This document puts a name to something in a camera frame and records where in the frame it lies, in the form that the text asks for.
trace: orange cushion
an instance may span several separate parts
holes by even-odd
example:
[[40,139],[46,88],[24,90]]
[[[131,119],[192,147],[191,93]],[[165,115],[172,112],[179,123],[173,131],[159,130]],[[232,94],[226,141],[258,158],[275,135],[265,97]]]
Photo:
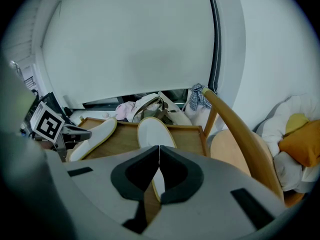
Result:
[[303,166],[316,166],[320,162],[320,120],[308,122],[278,145]]

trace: chair backrest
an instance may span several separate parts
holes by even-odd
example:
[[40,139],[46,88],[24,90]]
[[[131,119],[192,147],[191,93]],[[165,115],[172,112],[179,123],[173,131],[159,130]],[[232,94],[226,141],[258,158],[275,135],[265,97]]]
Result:
[[208,88],[204,88],[202,94],[212,105],[207,124],[204,128],[205,137],[209,136],[215,118],[219,114],[237,142],[251,176],[283,200],[284,194],[276,171],[263,145],[254,137],[241,118],[214,92]]

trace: pink cloth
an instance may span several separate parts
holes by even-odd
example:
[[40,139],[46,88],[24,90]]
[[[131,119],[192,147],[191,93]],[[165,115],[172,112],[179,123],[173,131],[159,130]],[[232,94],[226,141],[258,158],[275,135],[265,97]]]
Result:
[[117,120],[123,120],[127,117],[128,114],[132,112],[132,110],[135,107],[135,102],[133,101],[128,101],[126,103],[122,103],[119,106],[116,107],[115,112],[116,116],[115,118]]

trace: slipper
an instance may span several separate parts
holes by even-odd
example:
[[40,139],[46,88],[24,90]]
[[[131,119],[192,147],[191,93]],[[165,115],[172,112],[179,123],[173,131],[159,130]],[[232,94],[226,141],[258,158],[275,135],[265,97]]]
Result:
[[79,161],[90,154],[95,148],[104,143],[115,131],[117,120],[109,118],[102,124],[90,129],[90,139],[84,140],[70,155],[70,162]]
[[[137,137],[140,148],[161,145],[172,148],[177,147],[168,128],[163,122],[155,117],[146,117],[139,123]],[[160,197],[166,189],[164,176],[162,175],[160,168],[158,168],[153,177],[152,186],[157,200],[161,202]]]

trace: checkered fabric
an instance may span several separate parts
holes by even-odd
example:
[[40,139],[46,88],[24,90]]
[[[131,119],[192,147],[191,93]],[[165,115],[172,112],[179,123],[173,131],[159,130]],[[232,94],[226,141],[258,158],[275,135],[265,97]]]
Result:
[[206,86],[197,83],[195,84],[191,90],[192,90],[192,94],[190,96],[190,108],[193,111],[196,111],[198,108],[198,105],[203,105],[204,107],[211,109],[211,104],[210,102],[205,98],[205,96],[203,96],[202,94],[202,90],[203,88],[206,88]]

